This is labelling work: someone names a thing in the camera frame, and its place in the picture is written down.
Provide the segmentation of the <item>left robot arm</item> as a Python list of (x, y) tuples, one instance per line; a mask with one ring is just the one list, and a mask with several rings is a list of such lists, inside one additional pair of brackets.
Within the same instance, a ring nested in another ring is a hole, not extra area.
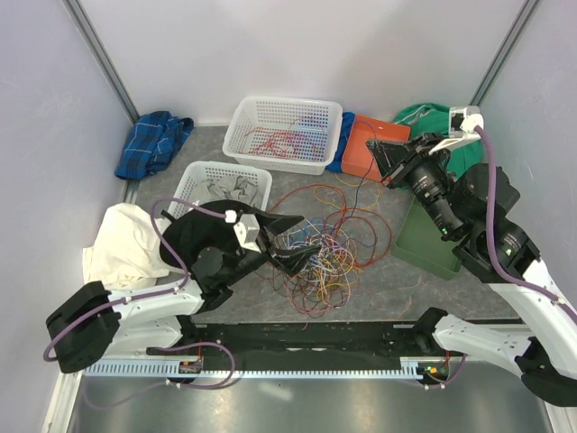
[(190, 354), (198, 334), (184, 318), (218, 309), (232, 297), (234, 284), (265, 264), (293, 277), (320, 252), (317, 244), (291, 249), (274, 244), (303, 219), (234, 200), (191, 206), (160, 235), (160, 258), (181, 269), (182, 280), (137, 290), (85, 284), (47, 317), (44, 361), (76, 373), (106, 355)]

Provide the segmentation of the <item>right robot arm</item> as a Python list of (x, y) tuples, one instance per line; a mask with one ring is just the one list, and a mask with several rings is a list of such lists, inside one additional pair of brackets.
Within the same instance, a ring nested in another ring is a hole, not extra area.
[(520, 198), (495, 162), (460, 177), (445, 167), (449, 149), (439, 133), (404, 143), (370, 139), (366, 146), (389, 189), (408, 188), (453, 254), (480, 282), (512, 307), (531, 336), (506, 335), (474, 325), (439, 308), (414, 326), (413, 344), (423, 355), (439, 349), (471, 355), (514, 374), (536, 397), (557, 407), (576, 405), (576, 309), (551, 277), (536, 244), (507, 217)]

